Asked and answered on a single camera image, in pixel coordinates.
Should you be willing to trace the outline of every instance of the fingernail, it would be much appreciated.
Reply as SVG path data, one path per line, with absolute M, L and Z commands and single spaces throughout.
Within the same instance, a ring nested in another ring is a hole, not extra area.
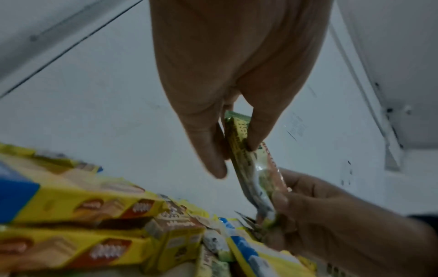
M 287 210 L 289 207 L 289 199 L 279 191 L 272 194 L 272 202 L 277 210 Z

